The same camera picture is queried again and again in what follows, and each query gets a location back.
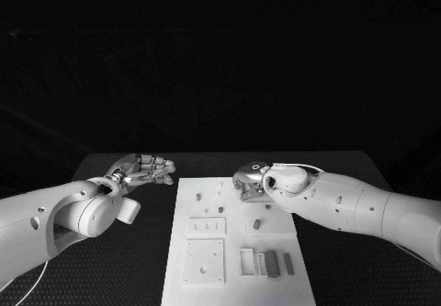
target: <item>table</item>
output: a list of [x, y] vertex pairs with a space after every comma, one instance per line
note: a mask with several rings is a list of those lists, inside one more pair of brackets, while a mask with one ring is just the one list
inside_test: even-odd
[[[91, 154], [72, 180], [102, 176], [128, 153]], [[176, 163], [171, 177], [230, 177], [251, 161], [303, 163], [390, 190], [362, 151], [144, 152]], [[49, 262], [24, 305], [160, 305], [177, 184], [148, 184], [128, 198], [143, 205], [131, 225], [115, 221]], [[317, 305], [441, 305], [441, 273], [380, 238], [328, 230], [292, 214]], [[20, 276], [0, 295], [14, 306], [42, 271]]]

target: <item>dark backdrop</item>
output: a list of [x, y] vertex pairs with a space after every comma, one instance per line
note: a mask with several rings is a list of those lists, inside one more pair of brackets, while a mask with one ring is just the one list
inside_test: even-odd
[[365, 150], [441, 198], [437, 1], [1, 6], [1, 196], [92, 152]]

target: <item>robotic hand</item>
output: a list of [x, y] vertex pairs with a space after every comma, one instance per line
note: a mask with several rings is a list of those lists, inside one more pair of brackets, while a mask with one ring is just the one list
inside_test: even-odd
[[131, 224], [141, 205], [125, 195], [145, 183], [171, 185], [173, 172], [173, 161], [131, 154], [104, 177], [1, 199], [0, 288], [73, 243], [98, 237], [115, 219]]
[[304, 164], [249, 163], [232, 183], [242, 201], [274, 201], [331, 230], [386, 239], [441, 271], [439, 201], [392, 193]]

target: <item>white robotic arm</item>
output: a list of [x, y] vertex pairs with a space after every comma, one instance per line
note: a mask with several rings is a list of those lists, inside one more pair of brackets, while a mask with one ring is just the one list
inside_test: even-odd
[[385, 191], [316, 167], [305, 171], [308, 167], [246, 164], [233, 176], [241, 200], [269, 199], [331, 230], [386, 239], [441, 271], [441, 202]]
[[0, 200], [0, 289], [73, 243], [98, 237], [115, 219], [131, 224], [140, 203], [125, 198], [145, 183], [173, 184], [173, 161], [131, 154], [104, 177]]

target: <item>white board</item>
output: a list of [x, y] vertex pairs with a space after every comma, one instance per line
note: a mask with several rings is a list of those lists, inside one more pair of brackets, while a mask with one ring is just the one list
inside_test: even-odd
[[[189, 235], [189, 219], [225, 218], [225, 235]], [[223, 240], [223, 284], [215, 286], [186, 286], [181, 275], [186, 270], [187, 240]], [[255, 277], [241, 277], [239, 250], [252, 249], [255, 257]], [[272, 250], [278, 255], [281, 276], [259, 277], [258, 253]], [[284, 253], [290, 254], [294, 275], [288, 275]], [[298, 240], [294, 235], [249, 237], [245, 229], [245, 203], [239, 191], [232, 186], [230, 177], [183, 178], [179, 180], [174, 220], [169, 249], [166, 280], [163, 284], [163, 306], [285, 306], [314, 305], [313, 291]]]

